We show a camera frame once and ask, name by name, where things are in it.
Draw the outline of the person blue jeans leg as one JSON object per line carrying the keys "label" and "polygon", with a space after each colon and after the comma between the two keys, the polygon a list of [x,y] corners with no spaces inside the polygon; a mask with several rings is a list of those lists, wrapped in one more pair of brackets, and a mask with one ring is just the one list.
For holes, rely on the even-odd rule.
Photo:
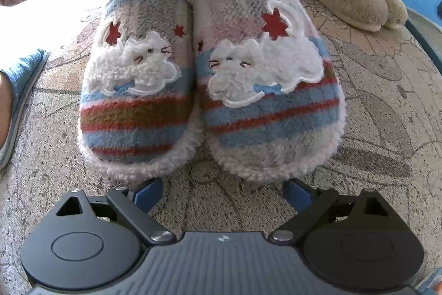
{"label": "person blue jeans leg", "polygon": [[11,157],[25,103],[48,57],[48,52],[38,49],[34,54],[1,58],[1,169]]}

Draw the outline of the cartoon patterned door mat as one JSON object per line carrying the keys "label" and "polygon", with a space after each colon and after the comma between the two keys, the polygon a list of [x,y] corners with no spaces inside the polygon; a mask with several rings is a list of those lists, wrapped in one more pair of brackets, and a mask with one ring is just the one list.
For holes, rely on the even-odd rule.
{"label": "cartoon patterned door mat", "polygon": [[[102,195],[114,183],[86,167],[77,147],[81,81],[108,0],[31,0],[1,9],[1,54],[20,45],[50,56],[25,104],[14,153],[1,172],[1,292],[25,294],[24,239],[73,188]],[[345,94],[337,155],[304,180],[342,194],[372,187],[425,249],[420,276],[441,265],[441,75],[407,29],[360,32],[316,0],[303,0]],[[220,170],[205,147],[165,178],[152,216],[183,231],[268,232],[293,216],[280,184]]]}

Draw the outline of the striped knit slipper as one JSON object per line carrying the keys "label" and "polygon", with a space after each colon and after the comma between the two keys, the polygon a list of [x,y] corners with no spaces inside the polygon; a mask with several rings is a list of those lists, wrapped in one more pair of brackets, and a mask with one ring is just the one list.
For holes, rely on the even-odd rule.
{"label": "striped knit slipper", "polygon": [[79,150],[121,181],[161,177],[202,144],[188,0],[109,0],[85,67]]}
{"label": "striped knit slipper", "polygon": [[249,181],[303,176],[335,154],[344,93],[300,0],[190,0],[207,145]]}

